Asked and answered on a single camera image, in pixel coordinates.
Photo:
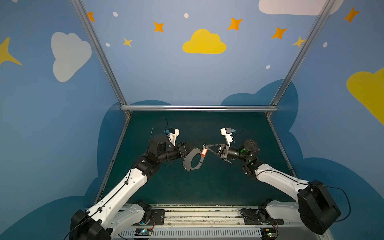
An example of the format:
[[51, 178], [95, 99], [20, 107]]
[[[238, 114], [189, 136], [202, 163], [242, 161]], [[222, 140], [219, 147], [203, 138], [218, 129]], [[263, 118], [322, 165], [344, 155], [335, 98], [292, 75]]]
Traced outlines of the grey oval keyring plate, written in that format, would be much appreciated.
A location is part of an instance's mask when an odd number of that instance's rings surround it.
[[[192, 161], [193, 161], [195, 156], [199, 156], [200, 159], [199, 159], [198, 164], [193, 167]], [[205, 159], [205, 157], [202, 156], [201, 150], [198, 148], [194, 148], [184, 157], [183, 167], [185, 168], [186, 171], [197, 170], [202, 166], [204, 159]]]

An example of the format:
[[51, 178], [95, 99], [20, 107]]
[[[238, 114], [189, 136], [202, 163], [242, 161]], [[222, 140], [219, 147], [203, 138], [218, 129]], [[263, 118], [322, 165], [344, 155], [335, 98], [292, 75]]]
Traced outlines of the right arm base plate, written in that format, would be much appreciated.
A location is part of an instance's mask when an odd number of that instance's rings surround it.
[[245, 225], [283, 225], [283, 219], [273, 219], [264, 210], [242, 208], [240, 214], [244, 220]]

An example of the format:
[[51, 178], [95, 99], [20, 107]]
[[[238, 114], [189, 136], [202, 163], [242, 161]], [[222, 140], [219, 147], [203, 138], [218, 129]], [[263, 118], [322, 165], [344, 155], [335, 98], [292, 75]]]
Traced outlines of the red key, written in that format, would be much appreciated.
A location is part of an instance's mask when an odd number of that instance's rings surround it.
[[201, 151], [201, 156], [202, 156], [203, 158], [205, 158], [206, 155], [207, 155], [207, 152], [208, 152], [208, 149], [207, 149], [206, 147], [203, 147], [203, 149], [202, 149], [202, 151]]

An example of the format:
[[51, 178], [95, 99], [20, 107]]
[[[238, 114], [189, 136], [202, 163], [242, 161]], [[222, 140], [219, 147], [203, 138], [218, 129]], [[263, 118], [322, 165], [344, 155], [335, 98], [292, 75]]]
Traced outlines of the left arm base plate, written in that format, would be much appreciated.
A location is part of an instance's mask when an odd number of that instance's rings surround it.
[[132, 226], [163, 226], [165, 221], [165, 210], [155, 209], [151, 211], [145, 211], [143, 218]]

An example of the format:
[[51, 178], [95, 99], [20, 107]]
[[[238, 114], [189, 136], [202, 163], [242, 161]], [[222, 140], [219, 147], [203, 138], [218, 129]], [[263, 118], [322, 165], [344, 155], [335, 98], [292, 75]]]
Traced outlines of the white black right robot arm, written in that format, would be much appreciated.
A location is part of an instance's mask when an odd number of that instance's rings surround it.
[[276, 225], [278, 220], [293, 221], [322, 235], [332, 224], [344, 220], [328, 186], [317, 180], [309, 182], [295, 178], [260, 161], [260, 148], [256, 141], [248, 139], [239, 148], [228, 144], [217, 144], [216, 147], [218, 149], [214, 153], [223, 161], [243, 161], [242, 169], [246, 176], [266, 183], [293, 199], [292, 203], [268, 199], [257, 210], [246, 210], [243, 214], [246, 221], [265, 225]]

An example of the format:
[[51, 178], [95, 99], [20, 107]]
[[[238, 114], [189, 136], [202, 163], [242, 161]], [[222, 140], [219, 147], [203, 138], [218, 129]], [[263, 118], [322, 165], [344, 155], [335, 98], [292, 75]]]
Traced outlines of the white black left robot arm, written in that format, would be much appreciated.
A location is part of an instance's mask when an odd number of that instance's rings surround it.
[[147, 223], [152, 207], [138, 201], [128, 210], [121, 208], [160, 169], [163, 162], [185, 158], [194, 145], [172, 143], [169, 137], [157, 135], [132, 165], [123, 179], [99, 202], [86, 211], [79, 210], [71, 218], [68, 240], [112, 240], [126, 228]]

